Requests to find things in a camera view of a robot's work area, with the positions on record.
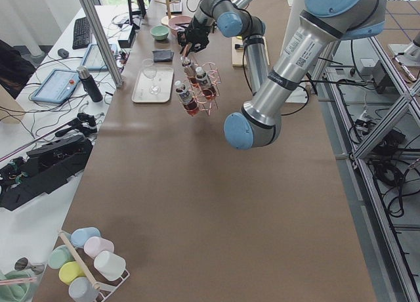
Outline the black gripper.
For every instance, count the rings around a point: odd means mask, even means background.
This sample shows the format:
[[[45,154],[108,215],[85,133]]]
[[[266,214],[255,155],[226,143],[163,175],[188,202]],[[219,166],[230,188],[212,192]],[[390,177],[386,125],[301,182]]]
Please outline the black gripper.
[[[194,26],[192,23],[177,24],[177,41],[182,47],[182,53],[197,53],[207,47],[209,44],[208,35],[210,33],[209,26]]]

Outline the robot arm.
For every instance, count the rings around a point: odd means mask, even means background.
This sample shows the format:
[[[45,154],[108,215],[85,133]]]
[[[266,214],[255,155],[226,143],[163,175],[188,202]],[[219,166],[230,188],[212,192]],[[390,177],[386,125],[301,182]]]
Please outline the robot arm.
[[[387,0],[304,0],[300,26],[250,101],[224,122],[227,142],[239,150],[273,143],[280,134],[280,108],[332,42],[380,34]]]
[[[177,37],[181,55],[188,56],[206,48],[213,24],[225,37],[240,36],[248,66],[244,74],[248,87],[256,93],[268,75],[268,61],[263,40],[265,24],[245,10],[250,2],[252,0],[201,0],[191,22],[177,32]]]

